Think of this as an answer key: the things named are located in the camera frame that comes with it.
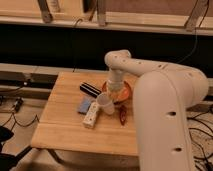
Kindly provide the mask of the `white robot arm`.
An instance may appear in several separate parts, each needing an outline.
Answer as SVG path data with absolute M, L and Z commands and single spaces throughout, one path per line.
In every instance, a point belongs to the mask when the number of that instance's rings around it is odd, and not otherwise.
M 195 171 L 186 110 L 208 94 L 199 69 L 169 62 L 134 59 L 127 50 L 104 57 L 107 89 L 124 86 L 124 73 L 137 77 L 132 106 L 140 171 Z

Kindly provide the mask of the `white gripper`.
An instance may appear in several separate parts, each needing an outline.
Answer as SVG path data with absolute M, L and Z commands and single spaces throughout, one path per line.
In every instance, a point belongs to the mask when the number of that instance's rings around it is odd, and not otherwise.
M 119 91 L 117 95 L 117 99 L 121 99 L 122 97 L 122 88 L 124 86 L 124 72 L 120 70 L 109 70 L 108 79 L 107 79 L 107 88 L 108 88 L 108 96 L 110 99 L 115 98 L 115 94 L 113 91 Z

